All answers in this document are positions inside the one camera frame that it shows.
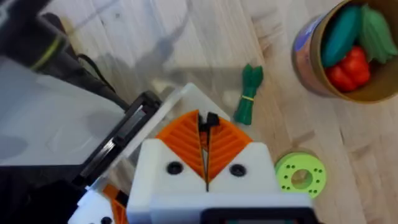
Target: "yellow rubber band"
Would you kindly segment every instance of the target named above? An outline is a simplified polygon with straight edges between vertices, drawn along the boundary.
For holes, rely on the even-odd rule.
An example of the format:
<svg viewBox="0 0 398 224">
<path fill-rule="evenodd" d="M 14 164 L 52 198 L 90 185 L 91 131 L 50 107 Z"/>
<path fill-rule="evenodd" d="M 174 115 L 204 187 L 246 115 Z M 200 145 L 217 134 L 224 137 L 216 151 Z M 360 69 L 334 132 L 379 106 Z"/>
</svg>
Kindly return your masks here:
<svg viewBox="0 0 398 224">
<path fill-rule="evenodd" d="M 242 96 L 242 98 L 243 98 L 243 99 L 246 99 L 246 100 L 254 101 L 253 98 L 250 98 L 250 97 L 248 97 L 248 96 Z"/>
<path fill-rule="evenodd" d="M 52 42 L 52 44 L 48 47 L 48 49 L 45 51 L 43 56 L 36 62 L 34 65 L 30 67 L 31 70 L 37 70 L 40 68 L 45 62 L 49 60 L 51 55 L 55 52 L 55 50 L 58 48 L 58 45 L 61 43 L 61 37 L 57 36 L 55 40 Z"/>
</svg>

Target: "black cable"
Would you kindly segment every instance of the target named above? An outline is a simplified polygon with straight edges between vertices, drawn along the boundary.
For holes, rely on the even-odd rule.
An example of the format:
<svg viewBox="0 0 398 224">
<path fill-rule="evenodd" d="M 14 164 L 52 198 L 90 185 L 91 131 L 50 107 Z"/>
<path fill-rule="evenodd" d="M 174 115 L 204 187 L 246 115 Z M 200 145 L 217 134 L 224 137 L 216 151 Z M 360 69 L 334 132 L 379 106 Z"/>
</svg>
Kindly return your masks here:
<svg viewBox="0 0 398 224">
<path fill-rule="evenodd" d="M 106 81 L 105 77 L 100 72 L 97 64 L 95 64 L 95 62 L 91 58 L 89 58 L 89 56 L 87 56 L 85 54 L 78 54 L 77 57 L 86 61 L 94 69 L 95 73 L 97 73 L 97 75 L 101 79 L 101 81 L 104 82 L 105 85 L 107 85 L 114 93 L 116 93 L 116 91 L 111 86 L 111 84 L 109 84 L 109 82 Z"/>
</svg>

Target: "orange plastic part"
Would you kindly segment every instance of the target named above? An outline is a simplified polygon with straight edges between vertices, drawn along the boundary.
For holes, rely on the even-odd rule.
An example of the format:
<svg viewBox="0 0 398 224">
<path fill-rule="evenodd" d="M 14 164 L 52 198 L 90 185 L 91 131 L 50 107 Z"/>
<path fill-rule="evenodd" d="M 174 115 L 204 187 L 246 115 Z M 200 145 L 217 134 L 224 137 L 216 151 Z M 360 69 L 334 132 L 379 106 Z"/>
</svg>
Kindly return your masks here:
<svg viewBox="0 0 398 224">
<path fill-rule="evenodd" d="M 198 119 L 198 110 L 189 112 L 172 121 L 156 138 L 161 139 L 200 177 L 205 179 Z"/>
<path fill-rule="evenodd" d="M 189 112 L 172 121 L 156 138 L 161 139 L 200 177 L 210 183 L 252 139 L 229 121 L 220 118 L 220 125 L 207 133 L 199 133 L 199 111 Z M 202 149 L 208 152 L 207 175 Z"/>
<path fill-rule="evenodd" d="M 111 184 L 108 184 L 103 193 L 110 199 L 111 207 L 113 212 L 113 220 L 115 224 L 128 224 L 127 216 L 126 216 L 126 208 L 116 200 L 118 196 L 119 189 L 114 187 Z"/>
<path fill-rule="evenodd" d="M 210 183 L 253 140 L 229 121 L 210 130 L 207 182 Z"/>
</svg>

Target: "cardboard container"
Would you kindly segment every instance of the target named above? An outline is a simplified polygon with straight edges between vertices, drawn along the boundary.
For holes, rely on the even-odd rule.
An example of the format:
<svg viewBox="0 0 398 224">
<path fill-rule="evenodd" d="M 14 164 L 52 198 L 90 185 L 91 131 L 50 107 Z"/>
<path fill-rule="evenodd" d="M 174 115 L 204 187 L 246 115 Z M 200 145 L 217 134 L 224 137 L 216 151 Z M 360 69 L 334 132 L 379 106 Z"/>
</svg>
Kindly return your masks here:
<svg viewBox="0 0 398 224">
<path fill-rule="evenodd" d="M 323 34 L 333 16 L 347 4 L 366 4 L 384 14 L 392 38 L 398 43 L 398 1 L 345 0 L 325 15 L 311 20 L 297 35 L 293 47 L 293 60 L 302 84 L 309 90 L 325 96 L 338 97 L 357 103 L 376 103 L 393 97 L 398 92 L 398 56 L 385 65 L 372 61 L 371 79 L 361 88 L 342 93 L 328 80 L 321 62 Z"/>
</svg>

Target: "green plastic ring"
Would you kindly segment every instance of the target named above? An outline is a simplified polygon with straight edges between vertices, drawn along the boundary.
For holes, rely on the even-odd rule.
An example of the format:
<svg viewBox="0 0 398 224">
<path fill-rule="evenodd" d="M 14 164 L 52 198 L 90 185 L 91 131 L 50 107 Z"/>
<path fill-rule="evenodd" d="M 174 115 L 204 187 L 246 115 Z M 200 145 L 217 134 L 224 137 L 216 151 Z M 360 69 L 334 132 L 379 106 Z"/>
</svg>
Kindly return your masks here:
<svg viewBox="0 0 398 224">
<path fill-rule="evenodd" d="M 307 171 L 300 183 L 293 184 L 292 177 L 298 170 Z M 293 152 L 281 158 L 275 166 L 277 180 L 283 192 L 308 193 L 318 196 L 326 185 L 326 169 L 322 162 L 306 152 Z"/>
</svg>

